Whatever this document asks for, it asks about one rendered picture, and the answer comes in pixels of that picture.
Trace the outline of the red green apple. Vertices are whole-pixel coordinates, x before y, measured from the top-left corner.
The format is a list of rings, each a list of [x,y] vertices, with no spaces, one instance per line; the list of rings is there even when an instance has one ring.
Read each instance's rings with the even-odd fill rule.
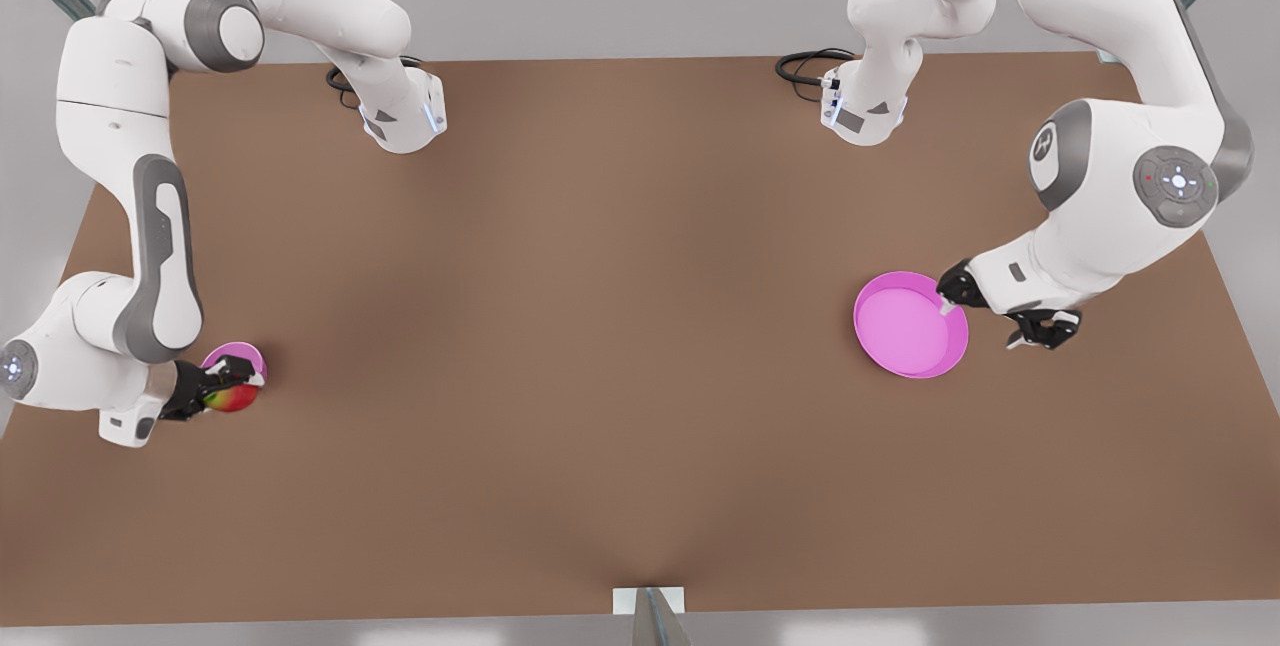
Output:
[[[253,382],[234,382],[234,385],[207,391],[202,397],[202,406],[206,411],[220,413],[242,412],[253,403],[259,391],[260,388]]]

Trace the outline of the large pink round dish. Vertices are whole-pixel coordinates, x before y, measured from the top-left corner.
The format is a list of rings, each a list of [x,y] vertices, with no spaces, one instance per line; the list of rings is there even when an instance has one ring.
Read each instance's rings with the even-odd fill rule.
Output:
[[[910,380],[947,374],[969,344],[964,310],[945,310],[937,281],[911,271],[867,281],[852,310],[855,335],[876,365]]]

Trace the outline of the small pink round dish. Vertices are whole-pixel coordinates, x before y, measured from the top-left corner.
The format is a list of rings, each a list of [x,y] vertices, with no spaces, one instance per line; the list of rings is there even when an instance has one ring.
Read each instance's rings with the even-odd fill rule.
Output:
[[[265,356],[248,342],[228,342],[216,347],[205,356],[201,371],[201,397],[234,382],[253,382],[261,390],[268,377]]]

